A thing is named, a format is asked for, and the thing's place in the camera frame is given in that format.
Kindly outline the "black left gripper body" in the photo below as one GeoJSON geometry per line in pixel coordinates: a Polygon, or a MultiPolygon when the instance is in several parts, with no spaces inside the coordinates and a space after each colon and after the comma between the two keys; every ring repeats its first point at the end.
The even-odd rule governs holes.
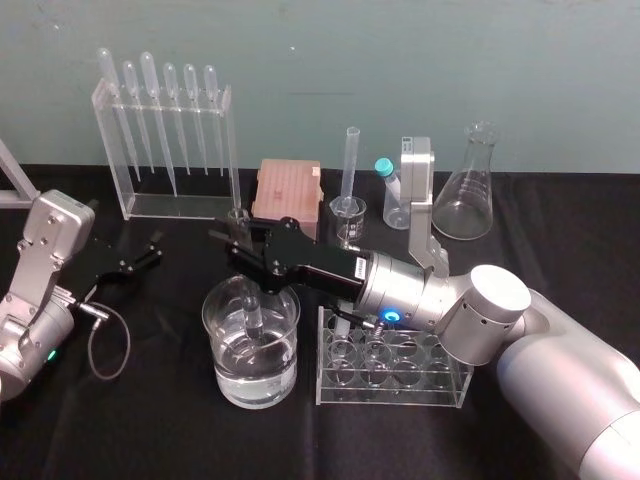
{"type": "Polygon", "coordinates": [[[100,288],[130,279],[129,264],[109,243],[98,237],[88,240],[73,260],[73,294],[87,301],[100,288]]]}

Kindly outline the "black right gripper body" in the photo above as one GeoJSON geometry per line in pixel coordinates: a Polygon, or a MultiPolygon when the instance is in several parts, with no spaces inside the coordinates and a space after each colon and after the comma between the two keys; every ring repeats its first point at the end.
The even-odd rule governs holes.
{"type": "Polygon", "coordinates": [[[260,219],[258,229],[264,232],[258,275],[264,290],[277,292],[296,284],[350,302],[364,290],[366,255],[311,239],[291,217],[260,219]]]}

